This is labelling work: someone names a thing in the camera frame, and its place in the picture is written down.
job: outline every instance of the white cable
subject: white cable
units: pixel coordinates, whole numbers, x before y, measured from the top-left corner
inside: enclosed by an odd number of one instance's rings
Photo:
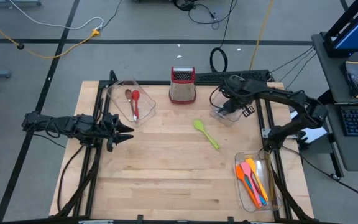
[[[19,10],[21,13],[23,13],[23,15],[25,15],[27,18],[29,18],[30,20],[32,20],[33,22],[35,22],[36,24],[40,24],[40,25],[44,25],[44,26],[52,26],[52,27],[62,27],[62,28],[66,28],[66,29],[72,29],[72,30],[78,30],[78,29],[81,29],[82,27],[86,26],[88,23],[90,23],[91,21],[95,20],[95,19],[100,19],[102,21],[102,23],[96,27],[95,29],[96,30],[100,30],[103,26],[103,23],[104,23],[104,20],[100,17],[94,17],[90,20],[88,20],[87,22],[85,22],[82,26],[80,27],[77,27],[77,28],[72,28],[72,27],[67,27],[67,26],[63,26],[63,25],[54,25],[54,24],[46,24],[46,23],[43,23],[43,22],[38,22],[36,21],[35,19],[31,18],[29,15],[27,15],[22,9],[19,8],[19,6],[17,6],[12,0],[9,0],[12,5],[17,9]]]

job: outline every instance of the black desk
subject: black desk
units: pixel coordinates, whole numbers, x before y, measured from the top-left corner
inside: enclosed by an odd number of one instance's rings
[[[317,51],[317,55],[323,68],[323,72],[326,76],[329,90],[326,93],[332,94],[332,103],[342,104],[358,104],[358,99],[353,98],[349,94],[349,87],[346,83],[344,75],[340,70],[342,65],[349,58],[330,58],[323,46],[323,36],[321,34],[313,35],[314,48]],[[358,52],[350,57],[350,60],[358,60]],[[339,165],[337,164],[337,157],[335,154],[334,142],[341,155],[344,167],[348,171],[358,171],[358,137],[345,136],[342,130],[342,124],[340,120],[340,114],[338,105],[327,105],[328,107],[328,121],[329,128],[331,129],[330,138],[331,159],[333,160],[334,168],[338,176],[343,176]]]
[[[353,98],[349,94],[349,86],[346,83],[345,76],[341,72],[341,66],[346,60],[358,60],[358,52],[354,53],[350,58],[330,58],[323,46],[323,36],[316,34],[311,36],[317,56],[320,60],[321,67],[326,76],[329,89],[333,94],[336,103],[358,103],[357,98]]]

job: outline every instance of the computer monitor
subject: computer monitor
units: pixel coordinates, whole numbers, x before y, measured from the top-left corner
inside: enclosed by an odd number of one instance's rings
[[[335,25],[324,35],[324,46],[330,57],[349,57],[354,52],[358,52],[357,14],[358,0],[349,7]]]

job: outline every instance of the utensil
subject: utensil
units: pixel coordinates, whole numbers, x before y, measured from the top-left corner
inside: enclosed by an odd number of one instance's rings
[[[264,189],[264,186],[262,185],[262,183],[259,180],[258,174],[256,173],[256,165],[253,159],[246,159],[246,163],[248,163],[249,167],[251,168],[251,171],[254,173],[254,177],[256,179],[256,181],[258,182],[258,186],[259,189],[262,193],[263,198],[265,199],[266,202],[269,201],[269,198],[267,197],[266,191]]]
[[[257,208],[260,208],[260,207],[258,207],[258,203],[256,202],[255,195],[252,193],[252,190],[249,187],[250,185],[246,184],[246,181],[245,181],[246,176],[244,175],[244,172],[242,171],[240,165],[236,165],[236,175],[237,175],[237,178],[239,180],[241,180],[241,182],[244,184],[244,187],[247,189],[248,194],[251,197],[252,201],[254,202],[255,206]]]
[[[132,99],[134,99],[134,101],[135,101],[135,115],[136,115],[137,119],[139,119],[139,110],[137,108],[137,100],[139,99],[139,97],[140,97],[139,91],[134,90],[132,92]]]
[[[215,142],[215,140],[213,138],[211,138],[211,136],[209,136],[209,134],[204,130],[204,124],[202,121],[200,120],[194,120],[193,121],[193,126],[195,129],[197,129],[198,131],[201,131],[202,133],[205,134],[205,136],[208,138],[208,140],[210,141],[210,143],[215,147],[216,150],[219,150],[219,145]]]
[[[251,189],[251,183],[249,182],[248,178],[246,178],[246,182],[247,182],[248,187]],[[258,196],[260,198],[260,202],[262,202],[262,205],[266,206],[267,203],[266,203],[265,199],[260,194],[258,194]]]
[[[130,89],[126,89],[125,90],[125,96],[129,101],[129,104],[131,105],[131,109],[132,109],[132,114],[134,115],[134,120],[137,120],[137,117],[135,115],[135,109],[134,109],[134,105],[132,104],[132,91]]]
[[[262,202],[260,201],[260,198],[257,197],[258,191],[256,191],[256,186],[254,185],[254,182],[251,181],[252,180],[252,171],[251,171],[251,168],[249,167],[249,164],[246,163],[246,162],[242,162],[241,163],[241,169],[244,172],[244,175],[250,180],[249,182],[251,183],[252,191],[253,191],[253,193],[255,195],[256,202],[259,205],[259,207],[261,207]]]

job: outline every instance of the wooden tabletop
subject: wooden tabletop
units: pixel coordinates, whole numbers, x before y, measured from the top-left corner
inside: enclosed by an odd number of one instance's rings
[[[282,83],[268,85],[283,88]],[[92,114],[97,86],[98,82],[83,82],[75,114]],[[262,147],[257,113],[240,118],[228,128],[209,115],[209,95],[215,86],[197,86],[197,99],[190,105],[172,104],[169,86],[142,88],[157,102],[157,113],[135,129],[133,139],[120,143],[113,152],[103,146],[91,218],[134,220],[143,214],[145,220],[225,221],[233,216],[236,221],[273,221],[271,211],[245,211],[236,194],[234,156],[238,152],[257,152]],[[290,122],[288,106],[272,103],[272,109],[276,125]],[[129,124],[114,103],[109,111],[118,113],[121,121]],[[220,151],[194,129],[194,119],[204,122]],[[285,145],[298,150],[295,141],[287,140]],[[79,147],[76,139],[68,140],[61,171]],[[82,150],[66,171],[61,205],[78,186],[84,153]],[[287,151],[281,151],[281,155],[288,191],[313,217],[301,159]],[[84,193],[82,212],[87,194]],[[57,213],[56,204],[57,188],[51,215]]]

